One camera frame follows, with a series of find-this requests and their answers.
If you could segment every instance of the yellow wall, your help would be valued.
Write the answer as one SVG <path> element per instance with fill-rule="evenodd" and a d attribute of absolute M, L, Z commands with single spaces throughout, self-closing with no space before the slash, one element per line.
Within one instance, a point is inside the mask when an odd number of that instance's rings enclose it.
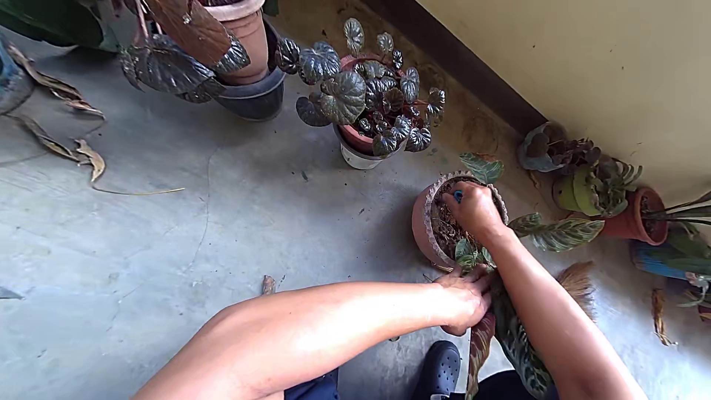
<path fill-rule="evenodd" d="M 668 203 L 711 187 L 711 1 L 418 2 L 572 136 L 642 164 Z"/>

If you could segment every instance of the black plastic pot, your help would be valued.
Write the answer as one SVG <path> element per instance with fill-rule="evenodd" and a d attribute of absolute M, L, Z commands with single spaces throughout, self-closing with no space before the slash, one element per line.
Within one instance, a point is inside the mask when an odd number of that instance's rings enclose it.
<path fill-rule="evenodd" d="M 229 86 L 216 98 L 223 107 L 249 121 L 268 121 L 282 111 L 284 102 L 284 71 L 277 68 L 274 52 L 277 49 L 279 34 L 274 27 L 264 21 L 269 46 L 269 75 L 251 85 Z"/>

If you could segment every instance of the green pot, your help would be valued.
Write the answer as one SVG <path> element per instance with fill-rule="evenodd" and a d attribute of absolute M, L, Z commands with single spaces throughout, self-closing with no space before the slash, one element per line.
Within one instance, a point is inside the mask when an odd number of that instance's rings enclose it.
<path fill-rule="evenodd" d="M 594 189 L 586 184 L 590 167 L 582 167 L 575 175 L 567 175 L 553 184 L 553 198 L 561 209 L 581 212 L 587 216 L 598 216 L 595 207 Z"/>

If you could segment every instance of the wall baseboard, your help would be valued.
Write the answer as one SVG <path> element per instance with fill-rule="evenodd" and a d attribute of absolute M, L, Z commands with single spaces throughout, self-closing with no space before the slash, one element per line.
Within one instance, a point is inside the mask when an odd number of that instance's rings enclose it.
<path fill-rule="evenodd" d="M 525 135 L 546 118 L 415 0 L 363 0 L 435 59 L 513 129 Z"/>

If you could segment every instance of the shoe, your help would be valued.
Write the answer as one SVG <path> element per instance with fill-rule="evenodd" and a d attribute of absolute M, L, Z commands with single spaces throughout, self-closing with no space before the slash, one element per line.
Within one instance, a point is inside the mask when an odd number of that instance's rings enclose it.
<path fill-rule="evenodd" d="M 424 356 L 412 400 L 430 400 L 435 394 L 449 396 L 456 387 L 460 366 L 459 350 L 454 343 L 435 342 Z"/>

